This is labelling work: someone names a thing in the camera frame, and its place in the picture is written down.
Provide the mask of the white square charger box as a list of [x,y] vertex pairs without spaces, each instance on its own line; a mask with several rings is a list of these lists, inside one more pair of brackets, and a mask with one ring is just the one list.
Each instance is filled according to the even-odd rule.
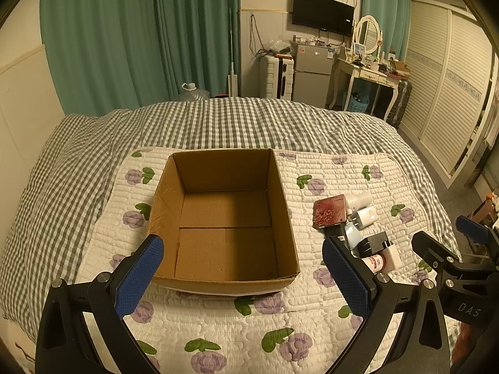
[[373,225],[379,219],[375,206],[371,205],[354,211],[351,215],[353,225],[360,231],[366,227]]

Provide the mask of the light blue earbuds case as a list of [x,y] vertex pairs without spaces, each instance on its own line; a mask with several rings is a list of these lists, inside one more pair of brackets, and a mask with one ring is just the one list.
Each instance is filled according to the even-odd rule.
[[363,240],[361,231],[359,231],[351,222],[345,225],[345,237],[350,250],[356,248],[356,246]]

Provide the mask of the white plastic spray bottle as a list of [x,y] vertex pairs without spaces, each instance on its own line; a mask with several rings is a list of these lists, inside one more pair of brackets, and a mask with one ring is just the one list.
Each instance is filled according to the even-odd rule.
[[346,194],[345,201],[350,213],[371,206],[373,198],[370,193]]

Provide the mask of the black tube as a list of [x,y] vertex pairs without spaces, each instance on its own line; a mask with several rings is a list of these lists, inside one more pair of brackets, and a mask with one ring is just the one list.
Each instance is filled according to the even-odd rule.
[[333,251],[351,254],[350,245],[346,233],[346,225],[331,225],[324,229],[325,239],[322,245],[323,257],[332,254]]

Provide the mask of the white bottle red cap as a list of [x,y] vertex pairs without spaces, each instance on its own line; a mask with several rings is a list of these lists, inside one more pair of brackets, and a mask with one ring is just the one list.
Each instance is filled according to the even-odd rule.
[[389,274],[403,266],[398,248],[395,245],[385,248],[380,253],[362,257],[361,260],[373,274]]

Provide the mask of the black rectangular box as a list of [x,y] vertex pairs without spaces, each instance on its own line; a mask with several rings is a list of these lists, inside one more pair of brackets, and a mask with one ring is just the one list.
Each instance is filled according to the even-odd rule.
[[385,231],[364,238],[356,246],[357,252],[361,258],[370,257],[384,251],[392,245]]

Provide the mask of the white louvered wardrobe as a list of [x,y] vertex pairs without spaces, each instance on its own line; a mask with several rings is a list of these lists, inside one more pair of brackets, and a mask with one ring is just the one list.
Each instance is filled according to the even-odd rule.
[[493,144],[498,56],[472,14],[413,0],[405,63],[413,89],[400,129],[446,187],[462,186]]

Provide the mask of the dark suitcase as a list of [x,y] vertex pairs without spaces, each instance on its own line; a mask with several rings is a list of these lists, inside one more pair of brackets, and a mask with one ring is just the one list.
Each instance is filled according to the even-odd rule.
[[398,96],[395,103],[386,118],[386,121],[394,128],[399,128],[399,125],[404,117],[409,98],[412,93],[412,83],[409,80],[401,80],[398,83]]

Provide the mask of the brown cardboard box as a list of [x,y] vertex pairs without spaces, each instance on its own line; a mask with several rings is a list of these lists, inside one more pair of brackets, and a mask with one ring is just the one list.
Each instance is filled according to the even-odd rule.
[[264,295],[299,275],[291,216],[271,149],[179,151],[167,163],[148,231],[161,237],[157,285],[199,295]]

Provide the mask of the white dressing table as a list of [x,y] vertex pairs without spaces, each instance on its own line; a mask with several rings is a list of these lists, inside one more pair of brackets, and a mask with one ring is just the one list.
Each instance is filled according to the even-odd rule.
[[344,112],[346,112],[348,109],[350,95],[352,95],[354,84],[358,80],[376,86],[374,101],[371,104],[371,115],[374,114],[374,111],[377,107],[380,89],[382,87],[386,87],[392,90],[392,98],[389,101],[388,106],[383,114],[383,120],[387,122],[388,116],[398,98],[398,86],[400,83],[400,79],[396,78],[393,74],[385,74],[378,70],[360,67],[351,62],[348,62],[345,59],[338,58],[332,66],[332,72],[325,103],[325,108],[328,110],[332,110],[336,105],[338,95],[340,94],[340,85],[342,84],[343,75],[347,77],[346,96],[340,104],[340,107]]

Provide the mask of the oval white vanity mirror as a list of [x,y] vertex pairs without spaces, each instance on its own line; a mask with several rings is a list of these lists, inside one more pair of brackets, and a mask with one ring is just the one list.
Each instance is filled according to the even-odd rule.
[[354,42],[365,47],[365,54],[375,53],[382,45],[382,31],[372,15],[364,15],[354,28]]

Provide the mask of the small grey refrigerator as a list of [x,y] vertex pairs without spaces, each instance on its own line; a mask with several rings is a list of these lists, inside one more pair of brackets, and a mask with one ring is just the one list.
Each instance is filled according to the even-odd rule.
[[336,51],[296,42],[293,47],[293,101],[325,108]]

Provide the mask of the white suitcase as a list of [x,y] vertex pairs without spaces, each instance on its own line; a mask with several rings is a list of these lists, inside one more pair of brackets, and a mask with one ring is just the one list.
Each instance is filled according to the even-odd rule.
[[260,98],[291,100],[294,60],[292,56],[266,55],[260,59]]

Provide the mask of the clear water jug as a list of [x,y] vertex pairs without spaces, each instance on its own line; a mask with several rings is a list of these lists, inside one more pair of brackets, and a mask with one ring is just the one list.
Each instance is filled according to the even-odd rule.
[[183,83],[178,97],[180,101],[201,101],[209,100],[211,93],[204,89],[199,89],[195,83]]

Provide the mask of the green curtain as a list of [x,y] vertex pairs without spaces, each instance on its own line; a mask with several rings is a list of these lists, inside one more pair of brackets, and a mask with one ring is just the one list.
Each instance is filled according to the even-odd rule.
[[64,112],[102,116],[213,95],[240,69],[240,0],[40,0],[41,39]]

